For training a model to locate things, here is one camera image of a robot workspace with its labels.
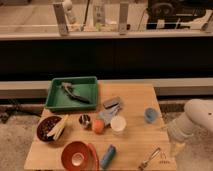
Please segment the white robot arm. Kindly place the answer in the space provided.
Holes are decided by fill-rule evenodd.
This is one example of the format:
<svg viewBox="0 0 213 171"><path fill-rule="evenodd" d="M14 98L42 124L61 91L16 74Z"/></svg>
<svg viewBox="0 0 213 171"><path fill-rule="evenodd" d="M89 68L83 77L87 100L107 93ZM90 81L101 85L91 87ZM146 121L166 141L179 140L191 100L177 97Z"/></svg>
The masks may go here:
<svg viewBox="0 0 213 171"><path fill-rule="evenodd" d="M191 99L184 105L184 112L167 124L172 138L170 155L175 157L185 147L185 141L192 137L196 126L213 133L213 100Z"/></svg>

